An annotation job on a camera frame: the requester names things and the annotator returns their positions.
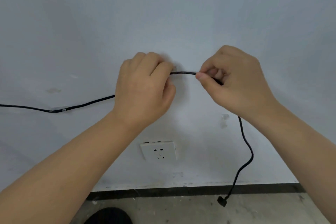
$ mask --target black baseboard strip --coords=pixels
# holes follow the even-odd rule
[[[178,187],[157,189],[128,189],[91,192],[86,200],[107,200],[128,197],[180,197],[199,195],[226,195],[231,188],[227,186]],[[299,183],[274,183],[236,185],[232,194],[259,193],[301,193],[305,192]]]

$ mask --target electrical socket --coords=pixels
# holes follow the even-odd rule
[[[140,145],[143,156],[149,162],[175,162],[176,151],[173,141],[143,143]]]

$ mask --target shoe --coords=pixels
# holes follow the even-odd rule
[[[132,224],[132,221],[123,210],[108,207],[94,213],[84,224]]]

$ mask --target left hand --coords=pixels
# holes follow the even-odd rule
[[[111,112],[129,129],[142,131],[169,109],[176,88],[169,78],[173,64],[159,54],[138,52],[120,67]]]

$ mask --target floor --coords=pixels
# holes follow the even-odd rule
[[[217,196],[85,201],[71,224],[82,224],[105,207],[123,209],[134,224],[329,223],[306,193],[288,193],[232,195],[225,208]]]

